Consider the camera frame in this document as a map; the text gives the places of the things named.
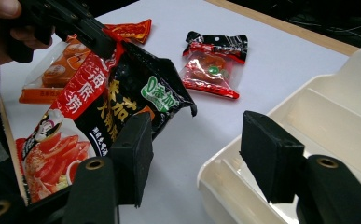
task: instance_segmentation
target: white tray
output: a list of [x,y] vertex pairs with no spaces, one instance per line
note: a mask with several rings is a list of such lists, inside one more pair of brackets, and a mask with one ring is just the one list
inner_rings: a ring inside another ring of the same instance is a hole
[[[336,74],[313,78],[268,114],[305,145],[305,157],[343,161],[361,182],[361,49]],[[239,154],[241,136],[207,161],[198,189],[216,223],[298,223],[297,197],[268,204]]]

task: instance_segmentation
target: snack package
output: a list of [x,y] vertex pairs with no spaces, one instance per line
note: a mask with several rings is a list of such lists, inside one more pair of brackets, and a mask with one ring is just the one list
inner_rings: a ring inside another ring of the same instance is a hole
[[[150,34],[151,23],[152,20],[107,24],[106,28],[110,33],[145,44]],[[20,103],[52,104],[89,53],[90,49],[79,42],[75,35],[68,36],[68,39],[56,46],[49,57],[28,76],[19,99]]]
[[201,35],[191,31],[186,41],[183,56],[187,56],[188,63],[179,74],[185,87],[238,99],[234,87],[240,73],[233,67],[236,63],[245,64],[246,35]]
[[117,41],[113,58],[91,52],[32,134],[16,140],[28,203],[71,185],[77,165],[105,156],[132,115],[150,113],[154,139],[181,108],[197,113],[170,60],[106,32]]
[[150,34],[151,23],[152,20],[148,19],[139,23],[107,24],[106,28],[110,30],[111,33],[145,44]]

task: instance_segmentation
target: green label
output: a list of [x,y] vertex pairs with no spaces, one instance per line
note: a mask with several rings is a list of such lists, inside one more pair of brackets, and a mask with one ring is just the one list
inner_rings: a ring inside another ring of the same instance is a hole
[[156,77],[150,77],[140,92],[159,112],[168,112],[172,106],[179,105],[179,102],[174,99],[172,92],[165,91],[165,87],[159,84]]

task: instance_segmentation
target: red snack package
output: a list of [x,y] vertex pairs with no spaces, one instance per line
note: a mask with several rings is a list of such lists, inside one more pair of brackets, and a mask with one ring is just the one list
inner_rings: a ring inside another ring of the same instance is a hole
[[120,35],[124,38],[134,39],[142,44],[145,44],[150,34],[151,22],[152,20],[148,19],[139,23],[106,25],[106,27],[112,33]]
[[27,203],[71,185],[85,159],[106,156],[134,114],[150,113],[155,138],[181,108],[197,113],[170,60],[106,32],[117,41],[113,57],[91,52],[32,134],[16,140]]
[[233,88],[237,74],[234,74],[232,68],[234,63],[245,63],[247,37],[189,32],[187,42],[183,56],[188,56],[188,63],[179,74],[185,87],[232,99],[239,98],[239,93]]

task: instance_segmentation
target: white table surface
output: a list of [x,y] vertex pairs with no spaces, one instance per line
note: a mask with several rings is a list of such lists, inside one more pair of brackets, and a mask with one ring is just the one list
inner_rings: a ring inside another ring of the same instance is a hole
[[[213,223],[197,190],[201,166],[242,132],[242,113],[266,114],[312,77],[337,72],[348,59],[261,22],[202,0],[140,0],[98,18],[102,23],[137,23],[152,19],[144,49],[173,61],[180,71],[189,31],[203,35],[247,35],[249,51],[236,88],[238,100],[191,91],[198,115],[184,108],[154,140],[154,159],[140,208],[120,207],[123,224]],[[60,40],[55,37],[54,45]],[[48,105],[20,104],[26,77],[50,49],[35,52],[31,63],[2,69],[2,97],[13,138],[28,136]]]

